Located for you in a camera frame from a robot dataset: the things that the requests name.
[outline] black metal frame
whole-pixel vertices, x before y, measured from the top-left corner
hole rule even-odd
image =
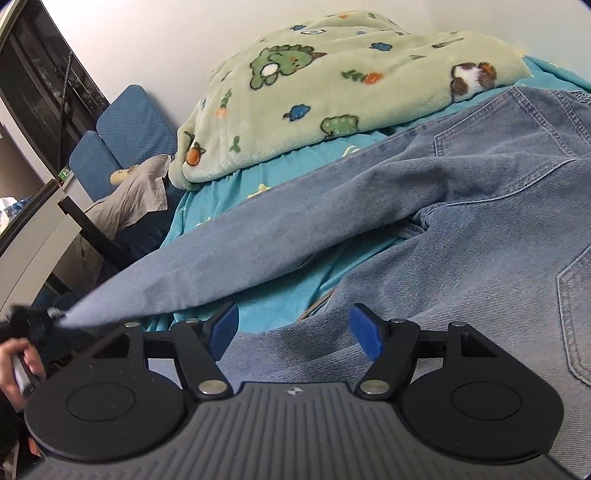
[[[135,261],[125,250],[99,230],[70,197],[62,199],[58,205],[65,214],[70,215],[80,225],[81,236],[117,270],[124,270]]]
[[[60,133],[59,133],[59,139],[57,141],[57,171],[58,171],[58,174],[65,167],[65,165],[62,165],[62,162],[61,162],[61,149],[62,149],[62,138],[64,135],[64,132],[63,132],[63,130],[64,130],[64,113],[66,111],[66,104],[68,103],[68,86],[70,84],[70,71],[72,69],[72,55],[73,55],[73,53],[70,50],[70,54],[68,55],[68,65],[66,67],[66,73],[64,74],[64,86],[61,91],[61,97],[60,97],[60,119],[59,119]]]

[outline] window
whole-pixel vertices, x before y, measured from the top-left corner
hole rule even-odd
[[[40,0],[23,3],[0,39],[0,96],[37,155],[57,176],[82,135],[96,129],[109,102]]]

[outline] blue cushion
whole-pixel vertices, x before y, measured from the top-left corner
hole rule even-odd
[[[177,137],[139,85],[129,85],[96,123],[96,130],[124,168],[161,153],[173,155]]]
[[[70,155],[70,168],[93,201],[115,191],[111,174],[121,165],[96,132],[86,132]]]

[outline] green fleece blanket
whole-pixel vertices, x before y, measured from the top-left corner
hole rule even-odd
[[[414,35],[372,12],[259,38],[212,72],[178,131],[169,175],[193,190],[296,148],[420,118],[530,76],[513,47],[458,31]]]

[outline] white wall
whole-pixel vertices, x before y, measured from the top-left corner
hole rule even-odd
[[[437,31],[473,30],[591,80],[591,9],[582,0],[424,0]]]
[[[318,15],[375,9],[414,32],[431,30],[422,0],[43,0],[103,94],[131,83],[174,128],[191,114],[215,65],[259,35]]]

